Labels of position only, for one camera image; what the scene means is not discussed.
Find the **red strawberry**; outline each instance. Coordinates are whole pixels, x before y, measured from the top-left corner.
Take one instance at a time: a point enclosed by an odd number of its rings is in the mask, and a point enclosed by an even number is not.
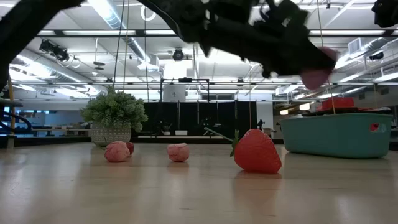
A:
[[[127,142],[126,145],[127,145],[127,148],[129,149],[130,155],[131,155],[134,152],[134,144],[131,142]]]
[[[248,172],[278,173],[282,163],[271,138],[258,129],[251,129],[233,151],[235,163]]]

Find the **ceiling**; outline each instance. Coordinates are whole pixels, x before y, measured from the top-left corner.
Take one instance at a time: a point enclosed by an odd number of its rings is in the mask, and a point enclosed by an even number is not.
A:
[[[17,1],[4,1],[0,0],[0,16],[5,15],[13,4]],[[159,17],[155,16],[151,21],[145,21],[141,16],[142,5],[138,1],[130,1],[130,6],[123,7],[122,0],[115,0],[114,5],[119,15],[124,10],[124,24],[128,24],[128,29],[167,29],[170,28],[168,25]],[[374,24],[374,14],[370,10],[374,0],[331,0],[331,8],[326,9],[326,1],[320,1],[319,15],[317,8],[317,2],[314,0],[295,0],[295,3],[299,4],[300,7],[308,9],[310,15],[307,21],[307,27],[309,29],[319,29],[320,24],[322,29],[379,29]],[[354,2],[350,7],[345,7],[346,4]],[[146,10],[146,17],[150,17],[152,11]],[[259,8],[255,7],[252,11],[251,21],[260,19]],[[95,9],[89,4],[84,3],[82,7],[69,9],[57,14],[54,19],[47,24],[45,30],[109,30],[109,25],[104,19],[95,11]],[[79,76],[80,80],[84,82],[104,82],[107,78],[114,78],[116,71],[116,81],[122,82],[146,82],[146,76],[148,75],[148,82],[159,82],[159,72],[146,72],[145,70],[138,69],[140,64],[139,59],[134,55],[132,50],[126,46],[126,43],[118,38],[100,37],[98,39],[98,55],[94,56],[96,52],[96,39],[92,37],[37,37],[28,46],[27,50],[33,52],[32,57],[42,58],[56,64],[56,60],[50,55],[43,55],[43,52],[39,50],[42,39],[48,39],[52,43],[57,44],[63,48],[68,49],[70,55],[74,55],[80,61],[80,66],[74,68],[72,65],[77,65],[79,62],[74,61],[69,67],[64,70],[65,73],[72,72]],[[348,43],[355,38],[350,37],[325,37],[318,38],[314,37],[310,40],[316,46],[330,47],[339,52],[345,52],[348,50]],[[182,48],[184,54],[193,55],[194,48],[198,49],[196,64],[192,59],[184,60],[183,63],[187,67],[188,77],[200,77],[209,78],[214,82],[236,82],[238,78],[244,78],[245,82],[251,80],[252,82],[270,82],[270,80],[264,80],[261,76],[261,67],[256,66],[254,63],[242,62],[241,59],[235,55],[228,54],[226,52],[214,49],[210,56],[206,58],[203,52],[194,44],[188,44],[180,40],[178,37],[136,37],[136,42],[148,55],[156,55],[159,58],[159,65],[162,67],[167,63],[172,63],[170,52],[173,52],[175,48]],[[105,66],[103,71],[94,70],[94,61],[103,62]],[[70,61],[63,63],[63,66],[70,64]],[[357,60],[354,65],[351,63],[347,66],[339,68],[339,74],[336,76],[334,82],[338,79],[342,79],[346,76],[355,74],[364,70],[364,65],[361,60]],[[299,77],[279,77],[274,78],[276,82],[299,82]],[[286,85],[260,85],[256,90],[275,90],[278,87]],[[146,86],[127,86],[128,89],[146,89]],[[151,89],[156,89],[158,86],[152,86]],[[213,86],[214,89],[236,89],[235,86]],[[252,86],[244,86],[244,89],[250,89]],[[292,93],[298,95],[305,93],[308,90],[299,86],[292,90]]]

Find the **teal plastic bin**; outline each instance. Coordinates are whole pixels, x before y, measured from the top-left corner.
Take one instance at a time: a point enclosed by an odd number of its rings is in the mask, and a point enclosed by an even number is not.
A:
[[[289,152],[352,159],[387,155],[392,116],[335,114],[280,122]]]

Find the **table surface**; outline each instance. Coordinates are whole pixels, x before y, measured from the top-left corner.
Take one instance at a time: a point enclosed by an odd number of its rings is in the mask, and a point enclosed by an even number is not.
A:
[[[243,172],[224,144],[136,144],[126,162],[91,143],[0,151],[0,223],[391,223],[398,153],[352,160],[288,153],[277,175]]]

